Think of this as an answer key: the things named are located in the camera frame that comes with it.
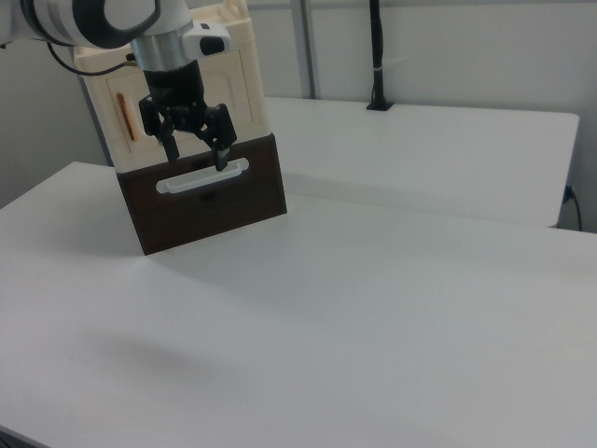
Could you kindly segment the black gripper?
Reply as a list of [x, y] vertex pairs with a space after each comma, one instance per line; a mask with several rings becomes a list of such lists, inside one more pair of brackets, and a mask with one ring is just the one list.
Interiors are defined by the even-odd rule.
[[212, 152], [215, 168], [228, 166], [237, 134], [226, 105], [208, 106], [198, 62], [171, 71], [144, 71], [149, 94], [139, 102], [145, 133], [163, 147], [168, 162], [180, 157], [174, 130], [194, 133]]

